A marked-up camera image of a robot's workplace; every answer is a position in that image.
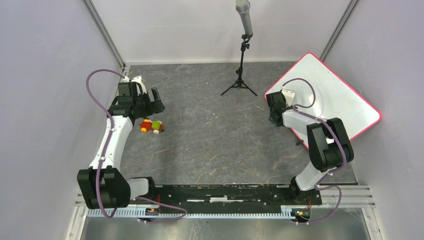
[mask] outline red toy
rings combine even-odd
[[[141,131],[146,133],[148,130],[153,130],[154,134],[159,134],[164,131],[164,126],[161,121],[151,121],[149,119],[144,119],[142,123],[140,123]]]

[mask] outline gray floor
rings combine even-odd
[[[126,178],[153,177],[156,184],[283,184],[308,164],[307,149],[285,127],[268,121],[265,91],[293,62],[246,63],[247,89],[231,89],[238,63],[136,65],[129,77],[141,75],[156,87],[166,109],[152,120],[165,132],[140,132],[136,121],[126,141],[121,172]],[[327,179],[354,183],[351,167]]]
[[[331,210],[312,209],[312,219],[325,217]],[[145,225],[131,218],[89,217],[82,240],[369,240],[360,208],[339,208],[328,220],[309,226],[296,226],[275,219],[180,219]]]

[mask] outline microphone stand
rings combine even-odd
[[[250,43],[248,43],[248,42],[251,40],[252,35],[247,36],[247,35],[243,34],[241,36],[241,38],[243,39],[243,43],[241,44],[240,67],[235,71],[235,73],[238,74],[238,78],[232,86],[230,86],[227,90],[225,90],[223,93],[221,93],[221,96],[224,95],[226,92],[228,92],[228,90],[230,90],[230,89],[249,89],[255,96],[258,96],[249,86],[246,85],[245,81],[243,81],[243,79],[242,79],[243,58],[245,56],[246,49],[250,48]]]

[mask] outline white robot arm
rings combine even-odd
[[[152,88],[151,91],[153,101],[150,101],[141,76],[135,77],[131,81],[126,77],[123,82],[118,84],[119,95],[115,97],[108,109],[113,126],[111,119],[108,118],[103,140],[94,160],[88,169],[80,170],[77,175],[79,187],[89,209],[100,208],[96,187],[100,189],[101,202],[105,209],[124,208],[129,204],[130,199],[148,193],[149,180],[147,178],[140,177],[126,181],[120,173],[120,166],[124,146],[135,120],[161,113],[165,109],[158,90]],[[99,176],[101,183],[96,186],[99,162],[102,162]]]
[[[294,94],[293,91],[283,89],[267,94],[266,99],[271,122],[307,135],[310,163],[290,182],[293,196],[301,197],[311,193],[326,174],[340,167],[343,164],[343,157],[333,136],[322,123],[293,110],[291,103]],[[340,142],[346,155],[346,162],[353,160],[354,152],[342,120],[332,118],[325,122]]]

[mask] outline purple cable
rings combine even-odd
[[[112,133],[113,133],[113,128],[114,128],[114,119],[112,118],[112,115],[108,112],[108,110],[94,97],[92,91],[90,90],[90,78],[98,73],[98,72],[109,72],[109,73],[113,73],[116,74],[118,76],[120,76],[121,78],[125,78],[125,76],[121,75],[119,72],[113,71],[113,70],[109,70],[109,69],[98,69],[93,71],[92,73],[90,73],[87,77],[87,80],[85,81],[85,86],[87,87],[87,92],[88,95],[90,95],[91,99],[93,99],[93,101],[95,102],[95,104],[97,104],[102,110],[103,112],[106,113],[107,117],[110,119],[110,130],[109,130],[109,134],[107,135],[106,138],[106,142],[104,143],[103,146],[103,150],[101,150],[101,155],[100,155],[100,159],[98,160],[98,166],[97,166],[97,171],[95,173],[95,195],[97,197],[97,202],[98,202],[98,206],[101,210],[101,213],[108,219],[111,219],[114,215],[115,212],[117,211],[117,209],[115,208],[112,212],[112,214],[109,216],[108,213],[106,212],[105,208],[103,207],[103,202],[102,202],[102,198],[100,196],[100,170],[102,169],[102,165],[103,165],[103,159],[105,159],[105,153],[106,150],[108,149],[108,145],[109,142],[111,141],[111,137],[112,137]]]
[[[153,201],[151,199],[145,198],[143,196],[138,196],[135,199],[144,200],[144,201],[150,202],[152,204],[157,204],[157,205],[162,206],[162,207],[166,207],[166,208],[170,208],[170,209],[176,209],[176,210],[181,210],[181,211],[184,212],[183,215],[177,216],[177,217],[174,217],[174,218],[171,218],[171,219],[166,219],[166,220],[161,220],[161,221],[144,221],[145,224],[161,224],[161,223],[171,222],[171,221],[175,221],[175,220],[178,220],[178,219],[182,219],[182,218],[184,218],[189,213],[187,211],[187,209],[184,209],[182,207],[171,206],[171,205],[168,205],[168,204],[160,203],[160,202]]]
[[[286,82],[285,82],[282,86],[284,87],[286,84],[288,84],[288,83],[290,83],[290,82],[293,82],[293,81],[296,81],[296,80],[301,80],[301,81],[303,81],[303,82],[305,82],[306,84],[308,84],[308,85],[309,85],[310,89],[312,90],[312,94],[313,94],[313,101],[312,101],[312,104],[311,104],[311,105],[309,105],[309,106],[303,106],[303,105],[300,105],[300,104],[294,104],[294,105],[293,105],[293,110],[294,110],[296,113],[298,113],[298,114],[301,114],[301,115],[303,115],[303,116],[305,116],[305,117],[308,117],[308,118],[314,119],[314,120],[316,120],[316,121],[318,121],[318,122],[322,123],[322,124],[325,126],[325,128],[327,128],[327,129],[328,129],[328,131],[330,132],[330,134],[331,134],[332,138],[334,139],[335,144],[337,145],[338,149],[340,150],[341,158],[342,158],[342,160],[343,160],[343,163],[342,163],[341,167],[338,167],[338,168],[336,168],[336,169],[333,169],[333,170],[328,171],[328,173],[329,173],[329,174],[334,174],[335,172],[340,171],[342,168],[344,168],[344,167],[346,166],[346,164],[347,164],[347,159],[346,159],[345,151],[343,150],[342,144],[340,143],[340,141],[339,141],[339,139],[337,138],[336,134],[335,134],[335,133],[334,133],[334,131],[331,129],[331,127],[330,127],[330,126],[326,123],[326,121],[324,121],[323,119],[321,119],[321,118],[319,118],[319,117],[317,117],[317,116],[314,116],[314,115],[308,114],[308,113],[306,113],[306,112],[302,112],[302,111],[300,111],[300,110],[298,110],[298,109],[297,109],[297,107],[304,108],[304,109],[311,108],[311,107],[315,104],[315,101],[316,101],[316,99],[317,99],[317,96],[316,96],[315,90],[314,90],[314,88],[312,87],[311,83],[310,83],[310,82],[308,82],[307,80],[303,79],[303,78],[300,78],[300,77],[298,77],[298,78],[293,78],[293,79],[291,79],[291,80],[288,80],[288,81],[286,81]],[[318,220],[310,221],[310,222],[299,222],[300,224],[302,224],[302,225],[309,225],[309,224],[317,224],[317,223],[320,223],[320,222],[322,222],[322,221],[325,221],[325,220],[327,220],[328,218],[330,218],[331,216],[333,216],[333,215],[334,215],[334,213],[336,213],[336,210],[339,208],[340,203],[341,203],[341,201],[342,201],[342,190],[340,189],[340,187],[339,187],[339,186],[337,186],[337,185],[330,185],[330,186],[326,186],[326,187],[318,187],[318,185],[319,185],[320,183],[322,183],[326,177],[327,177],[327,174],[326,174],[326,175],[324,175],[324,176],[323,176],[323,177],[322,177],[322,178],[321,178],[321,179],[320,179],[320,180],[319,180],[319,181],[315,184],[315,189],[316,189],[316,190],[318,190],[318,191],[322,191],[322,190],[326,190],[326,189],[330,189],[330,188],[337,188],[337,189],[338,189],[338,201],[337,201],[337,204],[335,205],[335,207],[334,207],[333,211],[332,211],[329,215],[327,215],[326,217],[321,218],[321,219],[318,219]]]

